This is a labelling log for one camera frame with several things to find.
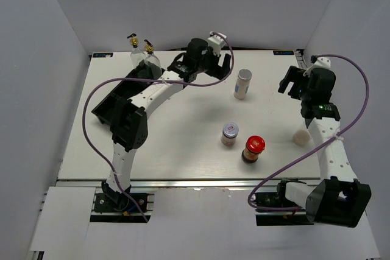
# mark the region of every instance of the bottle cap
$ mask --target bottle cap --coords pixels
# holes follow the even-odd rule
[[[252,73],[248,69],[242,69],[238,71],[238,78],[243,81],[248,81],[252,78]]]
[[[149,54],[153,53],[154,47],[147,39],[145,39],[146,45],[145,45],[145,51]]]
[[[130,45],[132,45],[133,47],[137,47],[138,46],[138,39],[136,38],[136,34],[135,33],[132,33],[130,36],[128,36],[127,38],[130,39]]]
[[[246,147],[253,153],[262,153],[266,148],[266,142],[260,136],[251,136],[246,142]]]
[[[224,126],[223,134],[228,138],[234,138],[238,134],[238,126],[235,123],[227,123]]]

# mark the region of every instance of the red-capped jar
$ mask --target red-capped jar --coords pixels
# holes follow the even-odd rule
[[[254,135],[248,138],[245,149],[243,150],[243,160],[247,163],[254,163],[258,155],[266,148],[266,142],[260,136]]]

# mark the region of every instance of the table surface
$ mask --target table surface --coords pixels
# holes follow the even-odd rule
[[[179,51],[156,52],[164,68]],[[277,92],[289,66],[297,66],[295,56],[274,56],[272,51],[235,51],[235,67],[224,82],[208,87],[186,87],[156,109],[148,120],[149,136],[137,151],[133,180],[254,179],[264,178],[307,153],[310,142],[299,147],[292,141],[302,125],[300,102]],[[237,73],[247,68],[252,80],[247,97],[233,96]],[[61,165],[59,180],[104,180],[109,166],[86,143],[81,128],[82,108],[91,90],[104,80],[124,77],[133,69],[130,52],[114,52],[113,57],[92,58],[79,101],[71,135]],[[214,82],[206,74],[197,83]],[[110,83],[92,97],[88,107],[87,131],[102,153],[113,155],[111,133],[91,110],[118,83]],[[236,144],[224,146],[222,127],[227,122],[239,126]],[[246,164],[241,152],[246,139],[260,135],[266,149],[254,164]],[[286,170],[278,178],[319,178],[316,155]]]

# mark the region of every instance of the white wall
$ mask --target white wall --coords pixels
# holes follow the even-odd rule
[[[330,0],[58,0],[88,53],[128,51],[136,32],[159,50],[209,31],[234,46],[305,47]]]
[[[0,0],[0,258],[25,259],[88,57],[56,0]]]
[[[370,81],[366,114],[344,142],[354,171],[371,186],[367,215],[383,259],[390,259],[389,49],[390,0],[332,0],[307,47],[308,57],[334,53],[352,58]],[[346,125],[361,107],[364,85],[348,63],[332,60],[332,65],[337,74],[333,100]]]

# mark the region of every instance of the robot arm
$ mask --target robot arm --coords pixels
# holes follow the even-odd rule
[[[340,128],[338,109],[329,102],[336,80],[329,68],[327,58],[307,71],[292,66],[280,82],[281,93],[289,82],[294,83],[288,94],[302,101],[301,114],[316,146],[335,136]],[[283,180],[278,196],[303,207],[310,222],[355,227],[371,197],[369,185],[358,181],[341,139],[336,139],[317,155],[320,184],[312,188],[299,181]]]
[[[207,41],[192,39],[187,51],[179,54],[159,79],[191,83],[202,72],[223,79],[230,71],[231,58],[225,54],[222,66],[218,65],[224,45],[223,39],[216,35]],[[110,123],[114,143],[112,163],[125,192],[130,192],[130,173],[137,149],[147,138],[147,119],[158,106],[185,87],[185,84],[179,83],[153,83],[130,99],[121,98],[116,102]],[[116,206],[128,201],[119,190],[112,171],[107,181],[102,183],[102,190]]]
[[[165,80],[178,80],[183,81],[181,77],[175,72],[165,71],[159,79]],[[183,85],[173,84],[173,83],[155,83],[147,87],[142,93],[137,94],[131,98],[131,104],[137,109],[143,109],[143,112],[146,114],[146,119],[151,116],[155,109],[157,109],[163,102],[173,96],[175,93],[178,93],[183,89]],[[116,175],[118,177],[119,183],[121,186],[130,186],[130,173],[133,166],[133,161],[137,148],[141,145],[140,142],[144,142],[147,137],[146,133],[140,133],[136,138],[135,142],[138,143],[132,149],[126,149],[126,146],[123,146],[118,137],[114,139],[114,154],[112,163],[116,170]],[[110,176],[107,179],[107,185],[110,189],[115,192],[121,192],[116,184],[114,174],[111,170]]]

